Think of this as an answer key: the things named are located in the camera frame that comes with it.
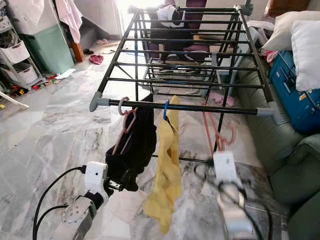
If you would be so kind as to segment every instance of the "blue hanger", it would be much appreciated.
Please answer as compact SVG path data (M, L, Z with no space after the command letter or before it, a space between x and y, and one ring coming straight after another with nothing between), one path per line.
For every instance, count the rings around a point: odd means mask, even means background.
M167 118L168 106L169 106L169 100L165 101L164 111L163 111L163 119L166 120L166 121L168 120L168 118Z

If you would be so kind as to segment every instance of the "white pillow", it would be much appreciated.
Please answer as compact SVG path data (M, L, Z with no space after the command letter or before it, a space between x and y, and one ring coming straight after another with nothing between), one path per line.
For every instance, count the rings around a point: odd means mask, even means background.
M292 51L298 91L320 89L320 21L294 21Z
M274 32L262 48L271 51L291 50L291 28L297 20L320 21L320 11L290 11L277 16Z

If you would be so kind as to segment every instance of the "hanger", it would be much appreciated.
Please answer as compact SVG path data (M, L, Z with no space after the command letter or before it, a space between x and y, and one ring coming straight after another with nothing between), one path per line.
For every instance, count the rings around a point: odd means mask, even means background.
M167 117L167 109L169 106L169 100L165 101L165 105L164 105L164 110L163 110L163 119L168 121L168 117Z
M115 144L115 146L114 146L114 148L113 148L112 155L115 155L115 154L116 154L121 139L123 138L124 135L126 135L126 134L128 134L128 133L130 132L130 129L133 127L133 125L134 125L134 123L135 123L135 121L136 121L136 119L137 119L137 110L138 110L137 107L136 107L135 109L132 109L132 110L129 110L129 111L125 110L124 112L122 112L122 110L121 110L121 106L122 106L123 102L124 102L124 101L128 101L128 100L129 100L129 98L128 98L127 96L125 96L125 97L121 98L121 100L119 101L118 112L119 112L119 114L120 114L121 116L124 116L124 119L123 119L123 127L122 127L121 133L120 133L120 135L119 135L119 137L118 137L118 139L117 139L117 141L116 141L116 144ZM129 116L130 114L133 114L133 119L132 119L132 121L130 122L129 126L126 127L127 118L128 118L128 116ZM125 145L123 146L120 154L122 154L122 153L125 151L126 146L127 146L128 142L129 142L130 138L131 138L131 135L130 135L129 138L127 139L127 141L126 141Z

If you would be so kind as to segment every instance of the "green sofa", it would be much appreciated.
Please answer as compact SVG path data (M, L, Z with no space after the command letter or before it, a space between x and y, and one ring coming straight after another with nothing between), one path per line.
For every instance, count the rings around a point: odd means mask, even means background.
M264 71L269 71L263 61ZM244 58L241 67L253 68L252 58ZM256 72L240 71L238 82L259 85ZM257 156L263 164L280 203L291 206L288 232L291 240L320 240L320 134L303 135L294 130L275 88L270 89L276 101L281 124L275 125L271 117L249 115ZM239 88L242 107L267 108L262 89Z

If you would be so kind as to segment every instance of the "slipper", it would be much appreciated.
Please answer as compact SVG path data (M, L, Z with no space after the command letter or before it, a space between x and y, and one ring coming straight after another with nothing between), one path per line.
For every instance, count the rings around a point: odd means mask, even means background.
M91 54L94 54L94 51L86 48L86 49L83 50L83 53L84 53L84 54L87 54L87 55L91 55Z
M91 55L89 60L94 64L100 65L104 61L104 57L101 55Z

